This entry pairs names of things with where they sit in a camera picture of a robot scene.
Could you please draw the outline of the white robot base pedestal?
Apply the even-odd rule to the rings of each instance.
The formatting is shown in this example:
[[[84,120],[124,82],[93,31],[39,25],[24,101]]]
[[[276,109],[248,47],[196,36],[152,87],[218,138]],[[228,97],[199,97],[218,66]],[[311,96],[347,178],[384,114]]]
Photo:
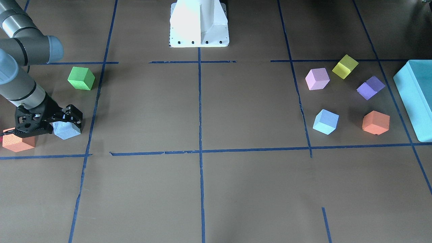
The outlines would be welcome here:
[[[171,4],[169,46],[219,48],[230,42],[226,0],[178,0]]]

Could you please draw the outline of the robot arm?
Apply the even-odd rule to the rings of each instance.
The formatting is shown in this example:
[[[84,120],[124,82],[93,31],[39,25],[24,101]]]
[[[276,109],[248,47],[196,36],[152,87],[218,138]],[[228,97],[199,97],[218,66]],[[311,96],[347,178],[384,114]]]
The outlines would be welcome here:
[[[1,133],[20,138],[52,134],[52,123],[70,123],[82,131],[82,112],[72,104],[60,107],[23,69],[49,64],[63,58],[61,41],[43,34],[15,0],[2,0],[1,29],[8,38],[1,39],[1,95],[16,106],[15,128]]]

